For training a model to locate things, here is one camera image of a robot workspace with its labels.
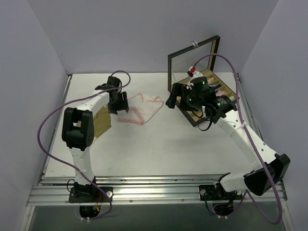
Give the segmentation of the white underwear pink trim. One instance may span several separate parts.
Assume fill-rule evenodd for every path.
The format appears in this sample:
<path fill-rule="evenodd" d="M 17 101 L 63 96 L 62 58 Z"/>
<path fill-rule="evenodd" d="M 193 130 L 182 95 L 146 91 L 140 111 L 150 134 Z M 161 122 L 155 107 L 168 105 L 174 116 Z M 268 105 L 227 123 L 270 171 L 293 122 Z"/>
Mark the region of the white underwear pink trim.
<path fill-rule="evenodd" d="M 143 125 L 148 122 L 164 105 L 159 97 L 152 97 L 147 94 L 138 93 L 128 99 L 129 110 L 121 113 L 117 120 L 119 122 Z"/>

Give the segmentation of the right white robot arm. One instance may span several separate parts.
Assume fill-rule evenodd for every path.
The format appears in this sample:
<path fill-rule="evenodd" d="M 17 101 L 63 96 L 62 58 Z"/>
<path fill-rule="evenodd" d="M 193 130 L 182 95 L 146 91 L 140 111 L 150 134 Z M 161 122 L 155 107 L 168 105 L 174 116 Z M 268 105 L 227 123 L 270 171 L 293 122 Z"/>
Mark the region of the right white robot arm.
<path fill-rule="evenodd" d="M 233 98 L 217 96 L 206 77 L 197 77 L 188 85 L 174 83 L 166 105 L 184 111 L 202 111 L 211 123 L 224 130 L 240 148 L 251 165 L 248 173 L 228 173 L 214 186 L 218 198 L 226 198 L 232 191 L 249 190 L 262 196 L 273 184 L 281 181 L 290 165 L 286 154 L 278 154 L 240 118 Z"/>

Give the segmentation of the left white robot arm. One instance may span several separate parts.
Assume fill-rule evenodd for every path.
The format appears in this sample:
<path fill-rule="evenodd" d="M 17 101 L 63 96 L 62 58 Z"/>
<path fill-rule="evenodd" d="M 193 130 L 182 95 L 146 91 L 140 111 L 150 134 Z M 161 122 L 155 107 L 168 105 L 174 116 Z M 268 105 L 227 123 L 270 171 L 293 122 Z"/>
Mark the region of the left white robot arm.
<path fill-rule="evenodd" d="M 106 83 L 94 89 L 89 99 L 64 111 L 62 140 L 71 152 L 74 166 L 78 168 L 75 171 L 74 190 L 86 202 L 93 201 L 98 193 L 93 186 L 96 179 L 90 161 L 90 146 L 95 137 L 94 116 L 104 107 L 108 115 L 129 111 L 127 93 L 121 88 L 121 80 L 109 76 Z"/>

